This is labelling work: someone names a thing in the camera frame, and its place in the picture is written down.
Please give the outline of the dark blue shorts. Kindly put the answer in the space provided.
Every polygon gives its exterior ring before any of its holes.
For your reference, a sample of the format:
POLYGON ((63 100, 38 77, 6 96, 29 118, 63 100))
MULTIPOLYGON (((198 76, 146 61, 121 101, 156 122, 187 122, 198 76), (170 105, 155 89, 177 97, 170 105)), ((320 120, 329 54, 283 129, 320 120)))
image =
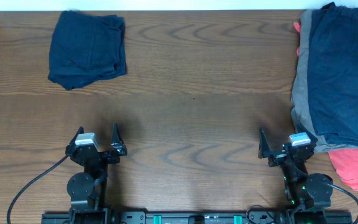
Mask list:
POLYGON ((358 146, 358 8, 332 2, 313 11, 307 78, 315 133, 358 146))

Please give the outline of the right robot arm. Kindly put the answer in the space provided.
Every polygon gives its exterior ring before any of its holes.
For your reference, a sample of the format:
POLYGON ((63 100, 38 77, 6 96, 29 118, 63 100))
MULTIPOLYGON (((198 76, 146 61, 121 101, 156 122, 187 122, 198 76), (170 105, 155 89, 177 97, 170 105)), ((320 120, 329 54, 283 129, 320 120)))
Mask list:
POLYGON ((263 129, 259 130, 258 158, 267 159, 269 167, 283 173, 285 195, 291 207, 273 216, 274 223, 327 223, 325 208, 331 206, 333 183, 330 176, 309 174, 306 161, 314 155, 317 139, 303 125, 289 136, 281 149, 271 149, 263 129))

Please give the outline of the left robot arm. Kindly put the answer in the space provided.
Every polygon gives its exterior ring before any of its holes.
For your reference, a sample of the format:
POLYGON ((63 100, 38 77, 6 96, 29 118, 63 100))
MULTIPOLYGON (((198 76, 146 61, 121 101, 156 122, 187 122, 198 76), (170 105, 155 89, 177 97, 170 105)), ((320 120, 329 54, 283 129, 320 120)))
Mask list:
POLYGON ((122 140, 118 126, 112 128, 112 149, 100 151, 95 133, 85 133, 79 127, 73 139, 68 143, 65 154, 73 162, 84 168, 83 172, 73 175, 67 183, 67 192, 71 198, 68 212, 69 224, 100 223, 117 224, 120 214, 105 205, 108 181, 108 165, 120 162, 127 155, 127 147, 122 140))

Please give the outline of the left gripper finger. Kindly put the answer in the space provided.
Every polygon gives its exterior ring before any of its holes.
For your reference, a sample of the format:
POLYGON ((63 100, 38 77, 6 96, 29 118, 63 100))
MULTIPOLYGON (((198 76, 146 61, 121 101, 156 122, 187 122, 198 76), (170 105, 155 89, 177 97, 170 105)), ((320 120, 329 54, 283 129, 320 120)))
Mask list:
POLYGON ((119 133, 117 123, 114 123, 114 125, 113 125, 111 145, 114 148, 114 150, 118 156, 126 156, 127 155, 127 147, 119 133))
POLYGON ((82 126, 80 126, 76 132, 76 134, 74 135, 74 137, 71 139, 71 141, 69 142, 69 145, 75 145, 75 141, 78 137, 79 134, 83 134, 84 133, 84 128, 82 126))

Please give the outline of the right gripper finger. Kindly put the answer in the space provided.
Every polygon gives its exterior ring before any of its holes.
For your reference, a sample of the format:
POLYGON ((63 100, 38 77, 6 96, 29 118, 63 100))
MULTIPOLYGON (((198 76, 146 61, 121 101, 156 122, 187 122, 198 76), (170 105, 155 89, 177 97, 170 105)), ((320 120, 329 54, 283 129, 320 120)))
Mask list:
POLYGON ((268 158, 274 156, 273 151, 270 149, 270 146, 268 144, 266 135, 264 133, 264 130, 262 128, 259 129, 259 151, 258 151, 258 158, 268 158))
POLYGON ((296 131, 297 134, 298 133, 306 134, 308 136, 308 138, 310 139, 312 144, 315 144, 315 143, 318 142, 318 139, 316 138, 316 136, 313 135, 311 133, 311 131, 309 131, 307 128, 305 128, 305 126, 300 121, 297 122, 297 124, 295 126, 295 131, 296 131))

